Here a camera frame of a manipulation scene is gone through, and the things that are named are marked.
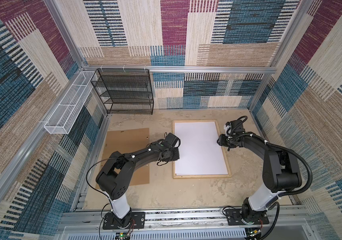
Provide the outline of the colour landscape photo underneath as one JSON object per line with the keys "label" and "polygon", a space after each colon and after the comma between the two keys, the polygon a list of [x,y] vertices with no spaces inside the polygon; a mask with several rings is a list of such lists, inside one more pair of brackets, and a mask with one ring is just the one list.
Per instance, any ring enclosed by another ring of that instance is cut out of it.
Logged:
{"label": "colour landscape photo underneath", "polygon": [[216,120],[175,120],[173,134],[180,140],[180,159],[173,164],[174,179],[228,178],[229,162],[223,147]]}

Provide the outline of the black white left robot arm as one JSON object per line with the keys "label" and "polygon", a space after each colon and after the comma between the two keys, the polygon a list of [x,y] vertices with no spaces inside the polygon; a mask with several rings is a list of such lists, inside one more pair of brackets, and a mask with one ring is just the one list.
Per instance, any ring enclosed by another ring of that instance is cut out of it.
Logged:
{"label": "black white left robot arm", "polygon": [[98,173],[96,183],[107,196],[113,219],[121,227],[126,227],[132,219],[132,208],[128,204],[126,191],[134,172],[152,162],[167,164],[177,160],[179,160],[179,147],[161,142],[153,142],[133,153],[122,154],[118,151],[112,153]]}

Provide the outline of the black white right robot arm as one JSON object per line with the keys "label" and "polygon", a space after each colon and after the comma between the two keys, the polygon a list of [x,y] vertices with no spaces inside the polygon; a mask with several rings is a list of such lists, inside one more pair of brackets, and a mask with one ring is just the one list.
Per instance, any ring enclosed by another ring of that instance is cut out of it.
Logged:
{"label": "black white right robot arm", "polygon": [[312,184],[309,164],[292,149],[272,144],[254,133],[221,134],[217,143],[228,150],[246,148],[263,161],[263,183],[242,205],[240,215],[245,224],[257,222],[281,197],[303,193]]}

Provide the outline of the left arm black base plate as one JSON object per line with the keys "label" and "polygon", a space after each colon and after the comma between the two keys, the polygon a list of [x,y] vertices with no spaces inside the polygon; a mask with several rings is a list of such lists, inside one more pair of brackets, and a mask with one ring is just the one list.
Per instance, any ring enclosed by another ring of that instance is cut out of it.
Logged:
{"label": "left arm black base plate", "polygon": [[145,216],[145,212],[129,212],[125,217],[119,219],[113,212],[107,212],[104,215],[102,229],[143,229],[145,227]]}

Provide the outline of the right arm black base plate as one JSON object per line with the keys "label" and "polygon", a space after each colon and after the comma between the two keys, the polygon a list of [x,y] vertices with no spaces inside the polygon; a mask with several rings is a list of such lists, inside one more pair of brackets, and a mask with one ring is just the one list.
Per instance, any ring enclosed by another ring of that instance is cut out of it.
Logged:
{"label": "right arm black base plate", "polygon": [[268,225],[270,223],[266,211],[251,211],[245,219],[242,217],[242,209],[240,208],[223,208],[222,213],[226,217],[229,226]]}

